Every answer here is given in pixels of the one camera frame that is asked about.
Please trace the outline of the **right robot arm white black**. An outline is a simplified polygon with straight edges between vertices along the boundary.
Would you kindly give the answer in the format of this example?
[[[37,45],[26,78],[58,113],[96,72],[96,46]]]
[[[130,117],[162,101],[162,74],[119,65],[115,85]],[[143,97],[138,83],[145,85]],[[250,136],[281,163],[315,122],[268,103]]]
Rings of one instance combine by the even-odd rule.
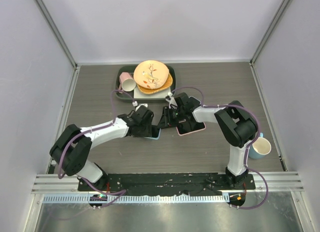
[[[163,107],[157,128],[175,127],[179,135],[186,135],[205,129],[205,123],[217,123],[230,147],[225,183],[233,190],[242,186],[249,173],[249,149],[259,132],[257,120],[237,100],[205,106],[184,92],[165,100],[168,106]]]

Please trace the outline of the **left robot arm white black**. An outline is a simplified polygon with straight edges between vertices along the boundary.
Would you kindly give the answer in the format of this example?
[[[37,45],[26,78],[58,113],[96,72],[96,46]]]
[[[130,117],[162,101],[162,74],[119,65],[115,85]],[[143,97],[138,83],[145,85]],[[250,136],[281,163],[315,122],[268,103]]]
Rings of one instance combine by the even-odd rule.
[[[144,105],[129,114],[91,127],[71,124],[65,128],[49,154],[57,162],[59,177],[77,175],[80,182],[100,192],[107,188],[108,175],[88,160],[91,149],[108,141],[128,136],[157,139],[160,128],[152,124],[154,113]]]

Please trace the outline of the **green phone black screen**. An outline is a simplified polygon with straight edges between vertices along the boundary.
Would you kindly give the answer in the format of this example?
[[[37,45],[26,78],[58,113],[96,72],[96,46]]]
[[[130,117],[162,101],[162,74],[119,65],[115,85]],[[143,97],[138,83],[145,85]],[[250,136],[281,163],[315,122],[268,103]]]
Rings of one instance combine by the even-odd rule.
[[[151,138],[159,138],[160,137],[160,128],[158,128],[157,126],[152,126],[151,128]]]

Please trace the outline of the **light blue phone case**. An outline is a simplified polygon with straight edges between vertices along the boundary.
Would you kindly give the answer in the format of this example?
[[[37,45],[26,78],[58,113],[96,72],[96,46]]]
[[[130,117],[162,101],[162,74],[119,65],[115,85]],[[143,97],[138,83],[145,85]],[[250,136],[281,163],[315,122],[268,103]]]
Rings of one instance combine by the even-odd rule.
[[[153,139],[158,140],[161,134],[161,129],[159,129],[157,126],[152,126],[151,128],[151,134],[150,136],[147,136],[147,139]]]

